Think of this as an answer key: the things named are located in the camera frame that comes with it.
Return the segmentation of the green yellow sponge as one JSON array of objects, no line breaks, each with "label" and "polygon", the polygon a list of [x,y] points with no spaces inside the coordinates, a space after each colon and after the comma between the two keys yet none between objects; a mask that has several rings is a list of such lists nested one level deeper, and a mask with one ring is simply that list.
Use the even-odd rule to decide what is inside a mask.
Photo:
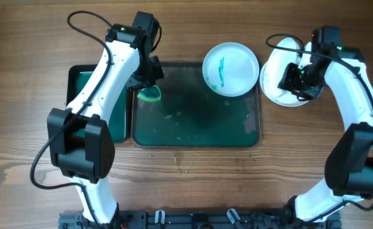
[{"label": "green yellow sponge", "polygon": [[161,100],[161,91],[157,85],[142,89],[137,98],[145,102],[157,102]]}]

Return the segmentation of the white plate front stained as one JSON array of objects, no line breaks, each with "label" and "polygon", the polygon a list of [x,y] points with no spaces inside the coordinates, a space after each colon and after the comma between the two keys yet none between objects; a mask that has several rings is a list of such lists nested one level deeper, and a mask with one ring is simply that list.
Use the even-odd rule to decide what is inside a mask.
[{"label": "white plate front stained", "polygon": [[289,52],[277,48],[273,49],[267,61],[267,69],[265,70],[265,72],[271,77],[269,82],[271,83],[272,89],[279,88],[278,85],[283,79],[286,67],[289,64],[298,64],[299,62],[300,57],[297,52]]}]

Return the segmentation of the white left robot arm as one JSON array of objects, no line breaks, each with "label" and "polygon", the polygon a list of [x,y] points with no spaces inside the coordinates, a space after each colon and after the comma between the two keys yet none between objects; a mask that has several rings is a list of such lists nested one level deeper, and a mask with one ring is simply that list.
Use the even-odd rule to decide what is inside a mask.
[{"label": "white left robot arm", "polygon": [[111,26],[102,42],[101,59],[85,86],[64,110],[53,109],[48,115],[46,147],[52,164],[78,190],[83,226],[117,224],[118,204],[108,181],[115,157],[108,123],[124,88],[145,90],[164,77],[158,57],[150,55],[161,35],[156,22]]}]

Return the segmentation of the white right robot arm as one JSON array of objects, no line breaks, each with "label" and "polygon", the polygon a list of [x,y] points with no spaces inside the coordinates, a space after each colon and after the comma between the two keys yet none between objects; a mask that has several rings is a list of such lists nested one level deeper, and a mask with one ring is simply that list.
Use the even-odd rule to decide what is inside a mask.
[{"label": "white right robot arm", "polygon": [[277,88],[311,101],[329,87],[344,123],[323,179],[288,201],[280,223],[316,225],[349,205],[373,210],[373,88],[361,51],[335,43],[308,43],[302,48],[278,44],[274,50],[280,54],[270,57],[268,64],[283,71]]}]

